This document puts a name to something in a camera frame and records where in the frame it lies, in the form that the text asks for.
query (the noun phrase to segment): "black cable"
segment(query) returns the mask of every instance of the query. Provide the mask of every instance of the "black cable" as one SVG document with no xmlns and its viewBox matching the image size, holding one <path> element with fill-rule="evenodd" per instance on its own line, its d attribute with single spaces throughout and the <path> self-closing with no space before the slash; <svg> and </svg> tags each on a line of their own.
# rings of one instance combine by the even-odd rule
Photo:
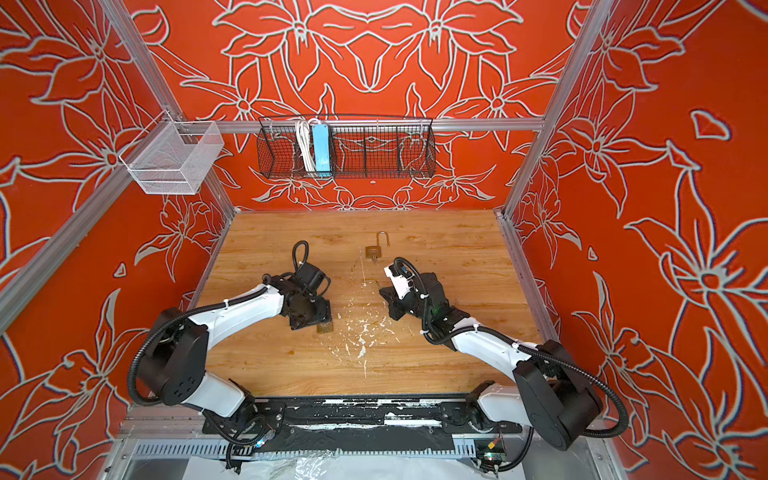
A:
<svg viewBox="0 0 768 480">
<path fill-rule="evenodd" d="M 497 332 L 496 330 L 488 328 L 487 326 L 478 326 L 477 328 L 475 328 L 474 326 L 463 326 L 462 328 L 453 330 L 452 332 L 450 332 L 448 335 L 444 336 L 440 340 L 430 339 L 427 336 L 427 334 L 424 334 L 424 337 L 433 345 L 441 345 L 460 333 L 467 333 L 467 332 L 474 332 L 474 331 L 493 335 L 494 337 L 500 339 L 501 341 L 506 342 L 509 345 L 515 346 L 515 348 L 517 348 L 519 351 L 523 353 L 527 353 L 528 355 L 544 360 L 545 362 L 554 363 L 563 368 L 572 370 L 578 373 L 579 375 L 583 376 L 584 378 L 589 380 L 590 383 L 596 385 L 600 390 L 602 390 L 603 393 L 616 406 L 616 411 L 619 414 L 618 422 L 616 423 L 616 425 L 610 427 L 609 429 L 598 429 L 598 430 L 585 429 L 581 433 L 583 436 L 593 437 L 598 439 L 607 439 L 610 437 L 616 437 L 621 435 L 629 426 L 629 414 L 627 413 L 627 407 L 624 406 L 624 402 L 621 401 L 621 397 L 613 389 L 611 389 L 610 386 L 608 386 L 606 383 L 600 380 L 597 376 L 592 375 L 588 371 L 582 369 L 580 366 L 576 366 L 573 363 L 566 362 L 565 360 L 559 359 L 558 357 L 550 355 L 549 353 L 532 349 L 531 347 L 528 347 L 525 345 L 521 345 L 515 342 L 513 339 L 506 336 L 505 334 Z"/>
<path fill-rule="evenodd" d="M 249 293 L 247 295 L 230 300 L 229 305 L 230 306 L 237 305 L 242 302 L 247 302 L 248 300 L 253 300 L 254 298 L 264 294 L 265 292 L 266 292 L 266 287 L 260 288 L 253 293 Z M 141 406 L 152 406 L 152 405 L 157 405 L 158 403 L 161 402 L 160 398 L 157 396 L 145 397 L 141 395 L 136 385 L 136 377 L 139 371 L 139 363 L 141 362 L 142 357 L 144 357 L 144 355 L 147 353 L 147 349 L 149 348 L 149 345 L 151 345 L 152 342 L 154 342 L 160 336 L 164 335 L 165 332 L 168 331 L 169 329 L 177 328 L 184 320 L 186 320 L 190 316 L 197 315 L 198 313 L 210 312 L 211 310 L 218 310 L 219 308 L 224 308 L 225 306 L 227 306 L 227 304 L 224 302 L 215 303 L 214 305 L 199 306 L 197 308 L 193 308 L 192 310 L 188 310 L 184 313 L 179 313 L 173 319 L 168 320 L 166 323 L 160 326 L 160 328 L 152 330 L 149 333 L 149 335 L 147 335 L 147 339 L 144 341 L 144 344 L 139 348 L 138 352 L 136 352 L 136 355 L 134 356 L 134 359 L 131 362 L 131 367 L 128 369 L 127 386 L 128 386 L 128 395 L 131 397 L 131 400 L 133 400 L 134 402 L 136 402 L 138 405 L 141 405 Z"/>
<path fill-rule="evenodd" d="M 509 462 L 506 465 L 500 465 L 498 467 L 498 470 L 500 472 L 506 472 L 508 470 L 512 470 L 514 467 L 516 467 L 516 466 L 518 466 L 518 465 L 520 465 L 522 463 L 523 459 L 528 454 L 528 450 L 531 448 L 531 442 L 533 442 L 533 431 L 534 431 L 533 427 L 528 427 L 528 436 L 525 437 L 525 444 L 523 445 L 523 449 L 520 451 L 520 453 L 518 453 L 518 456 L 515 457 L 514 460 L 512 460 L 511 462 Z M 490 462 L 487 462 L 485 460 L 481 460 L 480 461 L 480 466 L 481 466 L 481 468 L 483 468 L 484 470 L 487 470 L 489 472 L 495 472 L 496 471 L 495 465 L 490 463 Z"/>
<path fill-rule="evenodd" d="M 264 427 L 266 426 L 266 418 L 263 415 L 257 415 L 255 417 L 253 417 L 253 420 L 251 420 L 251 422 L 249 424 L 246 424 L 246 425 L 243 425 L 242 427 L 240 427 L 235 432 L 235 434 L 232 437 L 232 439 L 237 440 L 237 437 L 239 437 L 246 430 L 251 429 L 253 427 L 253 425 L 256 423 L 256 421 L 261 422 L 261 428 L 259 429 L 259 433 L 255 437 L 253 437 L 253 439 L 251 439 L 251 440 L 254 440 L 254 439 L 256 440 L 251 445 L 257 444 L 259 442 L 259 440 L 261 440 L 261 438 L 264 437 L 264 434 L 266 433 L 264 431 Z M 235 444 L 234 443 L 232 443 L 232 442 L 228 442 L 227 443 L 227 450 L 226 450 L 226 453 L 224 455 L 224 459 L 225 459 L 225 461 L 227 463 L 227 468 L 234 468 L 234 466 L 232 465 L 232 454 L 233 454 L 234 448 L 235 448 Z"/>
<path fill-rule="evenodd" d="M 250 447 L 259 442 L 261 440 L 261 437 L 264 435 L 256 435 L 252 439 L 248 440 L 240 440 L 236 436 L 230 435 L 224 428 L 216 422 L 216 419 L 213 417 L 213 412 L 210 410 L 203 410 L 203 416 L 208 419 L 208 422 L 210 422 L 211 425 L 214 426 L 214 429 L 216 429 L 216 433 L 218 433 L 222 439 L 227 440 L 230 444 L 234 444 L 238 447 Z M 262 422 L 262 429 L 263 426 L 266 425 L 266 421 L 263 415 L 257 415 L 255 419 L 258 419 L 260 422 Z"/>
<path fill-rule="evenodd" d="M 408 260 L 402 258 L 402 257 L 396 257 L 395 260 L 392 262 L 395 265 L 395 268 L 400 270 L 402 266 L 408 267 L 409 270 L 411 270 L 411 273 L 416 278 L 416 280 L 419 282 L 419 285 L 417 286 L 416 295 L 426 295 L 426 286 L 424 285 L 424 280 L 422 279 L 421 274 L 419 274 L 419 271 L 416 269 L 415 266 L 413 266 L 413 263 L 410 263 Z M 426 297 L 424 302 L 424 309 L 422 312 L 422 330 L 429 330 L 429 325 L 427 325 L 427 312 L 429 311 L 429 304 L 432 303 L 432 299 L 429 297 Z M 427 334 L 424 334 L 424 337 L 429 340 L 429 337 L 427 337 Z"/>
<path fill-rule="evenodd" d="M 318 293 L 318 294 L 317 294 L 317 296 L 323 296 L 323 295 L 325 295 L 325 294 L 326 294 L 326 292 L 328 291 L 328 289 L 331 287 L 331 277 L 329 277 L 329 276 L 326 276 L 326 277 L 325 277 L 325 279 L 326 279 L 326 280 L 328 280 L 328 285 L 326 285 L 326 289 L 325 289 L 325 290 L 323 290 L 323 292 L 322 292 L 322 293 Z"/>
<path fill-rule="evenodd" d="M 296 249 L 299 248 L 299 245 L 304 245 L 304 260 L 302 260 L 301 263 L 306 263 L 307 259 L 310 258 L 310 245 L 306 242 L 306 240 L 299 240 L 296 242 L 296 245 L 293 246 L 293 252 L 291 252 L 291 255 L 293 256 L 294 272 L 299 271 L 299 262 L 296 261 Z"/>
</svg>

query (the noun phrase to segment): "brass padlock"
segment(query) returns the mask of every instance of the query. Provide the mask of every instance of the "brass padlock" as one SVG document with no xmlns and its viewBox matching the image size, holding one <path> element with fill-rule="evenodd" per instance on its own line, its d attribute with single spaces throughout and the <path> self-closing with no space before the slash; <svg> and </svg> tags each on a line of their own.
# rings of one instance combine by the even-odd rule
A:
<svg viewBox="0 0 768 480">
<path fill-rule="evenodd" d="M 386 246 L 389 247 L 389 233 L 385 231 L 376 232 L 376 245 L 366 247 L 366 258 L 376 261 L 382 256 L 382 246 L 379 243 L 379 235 L 381 233 L 386 235 Z"/>
</svg>

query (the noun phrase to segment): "white wire basket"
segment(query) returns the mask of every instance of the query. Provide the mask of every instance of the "white wire basket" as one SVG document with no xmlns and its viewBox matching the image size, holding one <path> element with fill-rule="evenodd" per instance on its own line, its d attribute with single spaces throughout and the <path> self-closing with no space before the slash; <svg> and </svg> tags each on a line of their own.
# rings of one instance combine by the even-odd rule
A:
<svg viewBox="0 0 768 480">
<path fill-rule="evenodd" d="M 125 166 L 147 194 L 196 194 L 223 146 L 216 122 L 210 122 L 196 144 L 186 143 L 173 122 L 164 122 Z"/>
</svg>

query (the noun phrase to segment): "blue power strip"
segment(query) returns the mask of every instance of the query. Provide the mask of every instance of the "blue power strip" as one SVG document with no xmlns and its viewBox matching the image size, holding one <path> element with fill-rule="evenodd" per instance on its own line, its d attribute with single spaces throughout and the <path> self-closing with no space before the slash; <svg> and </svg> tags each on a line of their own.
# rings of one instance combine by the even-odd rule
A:
<svg viewBox="0 0 768 480">
<path fill-rule="evenodd" d="M 330 177 L 331 157 L 328 149 L 328 125 L 312 126 L 312 142 L 315 146 L 315 168 L 321 177 Z"/>
</svg>

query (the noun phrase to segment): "padlock shackle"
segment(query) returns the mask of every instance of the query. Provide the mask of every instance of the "padlock shackle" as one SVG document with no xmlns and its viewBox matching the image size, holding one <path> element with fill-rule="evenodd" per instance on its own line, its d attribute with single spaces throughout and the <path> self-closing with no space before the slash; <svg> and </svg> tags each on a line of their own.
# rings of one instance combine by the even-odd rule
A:
<svg viewBox="0 0 768 480">
<path fill-rule="evenodd" d="M 389 233 L 385 232 L 384 230 L 382 230 L 380 232 L 376 232 L 376 246 L 377 247 L 381 246 L 381 243 L 379 243 L 379 234 L 380 233 L 384 233 L 386 235 L 386 246 L 389 247 Z"/>
</svg>

